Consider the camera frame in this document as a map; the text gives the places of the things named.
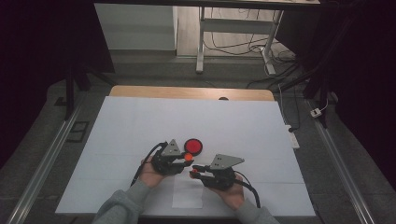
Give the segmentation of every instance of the red button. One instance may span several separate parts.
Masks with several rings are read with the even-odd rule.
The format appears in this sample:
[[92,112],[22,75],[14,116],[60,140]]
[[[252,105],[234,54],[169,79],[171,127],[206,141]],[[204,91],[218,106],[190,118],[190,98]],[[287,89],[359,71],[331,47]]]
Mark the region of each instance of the red button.
[[202,152],[202,142],[198,139],[192,138],[184,144],[184,150],[190,152],[192,156],[197,156]]

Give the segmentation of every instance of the wall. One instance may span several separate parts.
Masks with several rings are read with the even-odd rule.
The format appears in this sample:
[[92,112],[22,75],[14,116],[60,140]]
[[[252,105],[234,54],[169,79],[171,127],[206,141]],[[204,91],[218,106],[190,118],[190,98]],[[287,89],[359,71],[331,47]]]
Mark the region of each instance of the wall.
[[109,49],[175,50],[177,7],[95,4]]

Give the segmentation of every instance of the gray floor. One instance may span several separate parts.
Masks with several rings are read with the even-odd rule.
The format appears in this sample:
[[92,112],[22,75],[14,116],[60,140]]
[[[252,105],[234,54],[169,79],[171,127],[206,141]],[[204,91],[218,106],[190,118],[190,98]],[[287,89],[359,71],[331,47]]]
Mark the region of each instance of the gray floor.
[[[205,60],[205,71],[197,76],[194,59],[172,56],[113,55],[117,74],[110,75],[123,85],[183,86],[208,88],[244,89],[250,80],[264,77],[262,60],[218,59]],[[286,65],[277,65],[281,71]],[[70,133],[49,176],[40,190],[25,223],[90,223],[92,216],[67,217],[55,215],[54,211],[61,199],[68,179],[73,173],[79,155],[84,148],[97,113],[110,87],[102,80],[90,76],[92,89],[78,115],[77,121],[88,122],[85,135]],[[255,83],[251,89],[266,89],[269,79]],[[323,144],[314,121],[309,117],[305,100],[301,97],[303,85],[283,93],[283,106],[288,122],[296,127],[297,101],[300,112],[300,128],[295,131],[301,148],[295,151],[303,172],[304,181],[314,207],[324,223],[360,223],[355,209],[344,190],[343,184],[333,168],[332,161]],[[0,223],[5,223],[35,168],[43,157],[64,118],[64,106],[56,106],[59,97],[64,97],[63,82],[49,89],[48,101],[35,124],[21,142],[15,154],[0,171]],[[344,126],[334,113],[335,102],[328,106],[329,131],[344,157],[350,173],[359,186],[364,199],[371,209],[376,223],[396,223],[396,193],[382,176],[374,162],[359,141]],[[278,217],[281,223],[322,223],[319,217]]]

